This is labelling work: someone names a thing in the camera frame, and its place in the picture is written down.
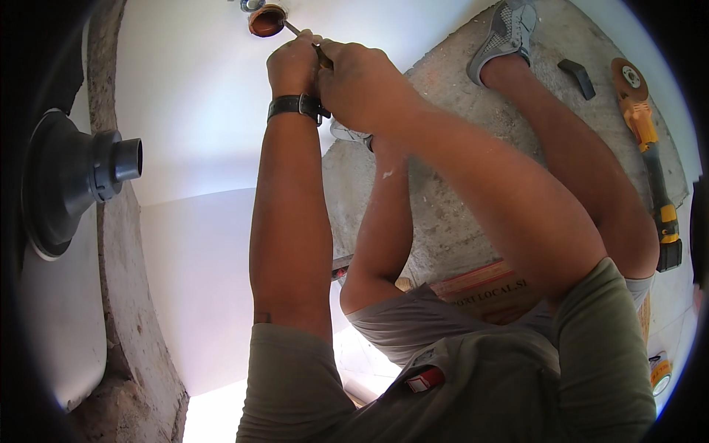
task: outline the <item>shirt sleeve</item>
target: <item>shirt sleeve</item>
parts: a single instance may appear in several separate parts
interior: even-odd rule
[[[591,441],[640,440],[655,403],[640,323],[613,260],[603,259],[569,292],[554,328],[566,423]]]
[[[253,326],[237,443],[311,441],[355,409],[332,346],[292,327]]]

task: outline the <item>wrist watch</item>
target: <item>wrist watch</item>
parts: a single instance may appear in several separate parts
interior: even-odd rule
[[[268,107],[268,120],[284,112],[297,112],[301,115],[311,117],[318,126],[323,124],[323,116],[330,118],[330,112],[323,108],[323,104],[317,97],[301,94],[299,96],[280,96],[271,101]]]

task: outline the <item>gray sneaker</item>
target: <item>gray sneaker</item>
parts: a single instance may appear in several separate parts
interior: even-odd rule
[[[356,130],[351,130],[337,120],[333,120],[332,124],[330,124],[330,134],[338,140],[359,143],[366,146],[368,150],[372,151],[370,146],[372,143],[372,134],[360,133]]]
[[[518,53],[530,64],[530,35],[537,25],[537,12],[532,0],[505,0],[497,6],[490,33],[485,43],[468,63],[468,77],[478,86],[480,69],[489,60],[507,54]]]

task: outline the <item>grinding disc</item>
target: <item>grinding disc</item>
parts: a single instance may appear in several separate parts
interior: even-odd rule
[[[647,100],[645,78],[631,62],[624,58],[614,58],[610,63],[610,70],[613,73],[613,84],[620,99],[630,97],[635,101]]]

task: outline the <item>concrete floor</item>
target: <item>concrete floor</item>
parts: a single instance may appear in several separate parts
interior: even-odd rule
[[[537,0],[535,4],[539,22],[531,39],[533,72],[605,140],[649,208],[644,166],[635,139],[618,110],[610,75],[610,61],[623,54],[568,1]],[[465,74],[466,63],[488,33],[492,13],[493,9],[484,11],[451,34],[406,76],[432,103],[480,125],[544,164],[539,141],[517,109],[497,93],[473,84]],[[576,80],[557,67],[564,58],[586,67],[596,90],[590,101],[583,98]],[[669,196],[678,206],[688,195],[679,156],[659,112],[654,112],[653,119]],[[499,258],[474,217],[431,168],[412,158],[409,179],[414,238],[402,276],[418,285],[446,279]],[[323,157],[335,257],[355,250],[373,180],[374,156],[364,148],[337,141]]]

